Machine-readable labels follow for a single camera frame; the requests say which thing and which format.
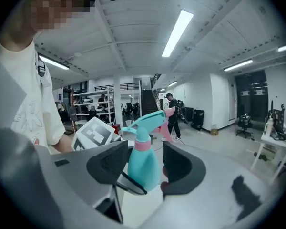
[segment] black pants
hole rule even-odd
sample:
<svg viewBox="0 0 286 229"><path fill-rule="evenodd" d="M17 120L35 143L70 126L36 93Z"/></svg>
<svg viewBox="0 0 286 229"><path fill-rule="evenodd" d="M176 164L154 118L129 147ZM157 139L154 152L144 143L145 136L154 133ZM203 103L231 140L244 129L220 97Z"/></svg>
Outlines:
<svg viewBox="0 0 286 229"><path fill-rule="evenodd" d="M176 135L179 138L180 137L180 130L178 126L178 119L177 117L172 117L168 119L168 131L172 133L172 129L175 129Z"/></svg>

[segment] gray floor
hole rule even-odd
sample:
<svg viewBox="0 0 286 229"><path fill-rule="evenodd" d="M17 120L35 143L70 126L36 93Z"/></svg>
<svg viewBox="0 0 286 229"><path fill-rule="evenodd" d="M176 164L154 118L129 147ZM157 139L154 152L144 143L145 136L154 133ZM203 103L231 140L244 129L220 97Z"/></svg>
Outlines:
<svg viewBox="0 0 286 229"><path fill-rule="evenodd" d="M197 148L216 152L219 155L227 156L245 168L250 170L251 165L255 159L254 152L257 152L261 142L262 131L250 129L253 132L255 141L251 139L244 139L243 136L235 136L236 130L239 129L237 125L232 125L226 129L220 130L218 136L212 136L208 132L199 132L189 125L179 121L181 130L181 142L187 146L194 146ZM163 142L161 141L161 134L154 134L157 139L153 140L153 149L156 152L160 165L163 165ZM134 141L134 135L124 133L125 140ZM275 173L277 166L270 161L258 160L254 170L252 171L264 183L269 184L269 181ZM162 174L161 182L167 181L167 178ZM271 189L284 189L286 184L286 175L278 177L271 186Z"/></svg>

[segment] finger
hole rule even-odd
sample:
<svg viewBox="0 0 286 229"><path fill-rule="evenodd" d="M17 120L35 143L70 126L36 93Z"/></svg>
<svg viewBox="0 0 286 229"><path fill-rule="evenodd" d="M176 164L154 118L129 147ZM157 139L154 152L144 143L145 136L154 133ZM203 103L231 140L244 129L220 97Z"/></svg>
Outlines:
<svg viewBox="0 0 286 229"><path fill-rule="evenodd" d="M168 185L169 185L169 183L168 183L167 181L164 181L163 183L161 183L161 185L160 185L161 191L163 192L164 189L165 189Z"/></svg>
<svg viewBox="0 0 286 229"><path fill-rule="evenodd" d="M165 166L163 166L162 172L168 178L168 174L167 174L167 170L166 170Z"/></svg>

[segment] neck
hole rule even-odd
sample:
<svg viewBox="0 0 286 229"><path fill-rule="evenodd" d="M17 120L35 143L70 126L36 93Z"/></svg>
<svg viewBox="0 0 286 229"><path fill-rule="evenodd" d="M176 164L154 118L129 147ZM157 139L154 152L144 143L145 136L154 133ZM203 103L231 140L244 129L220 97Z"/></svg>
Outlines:
<svg viewBox="0 0 286 229"><path fill-rule="evenodd" d="M25 19L24 7L20 6L5 22L0 33L0 43L9 51L19 52L30 45L36 33Z"/></svg>

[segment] spray bottle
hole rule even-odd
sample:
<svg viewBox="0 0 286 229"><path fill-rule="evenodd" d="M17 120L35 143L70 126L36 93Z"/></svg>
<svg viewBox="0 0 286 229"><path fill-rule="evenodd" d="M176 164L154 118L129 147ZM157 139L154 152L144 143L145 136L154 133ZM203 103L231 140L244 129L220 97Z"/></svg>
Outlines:
<svg viewBox="0 0 286 229"><path fill-rule="evenodd" d="M168 131L168 117L174 113L172 108L147 114L130 126L122 128L136 135L134 149L128 161L128 176L139 183L146 191L153 190L160 182L160 169L149 133L159 132L167 141L172 142Z"/></svg>

